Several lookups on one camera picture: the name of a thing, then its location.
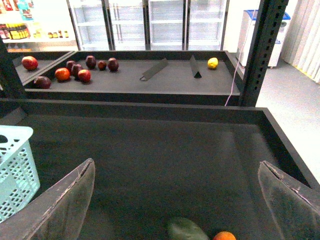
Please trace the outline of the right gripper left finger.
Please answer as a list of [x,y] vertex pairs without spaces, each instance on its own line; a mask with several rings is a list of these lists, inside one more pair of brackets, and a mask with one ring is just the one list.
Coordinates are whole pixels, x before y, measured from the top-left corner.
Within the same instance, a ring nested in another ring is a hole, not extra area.
[[2,240],[78,239],[95,183],[89,158],[0,224]]

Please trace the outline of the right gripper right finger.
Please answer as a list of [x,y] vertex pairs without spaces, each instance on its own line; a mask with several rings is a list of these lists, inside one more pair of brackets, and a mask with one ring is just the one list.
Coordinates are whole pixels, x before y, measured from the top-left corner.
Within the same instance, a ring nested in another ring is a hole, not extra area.
[[320,193],[265,160],[257,175],[280,239],[318,240]]

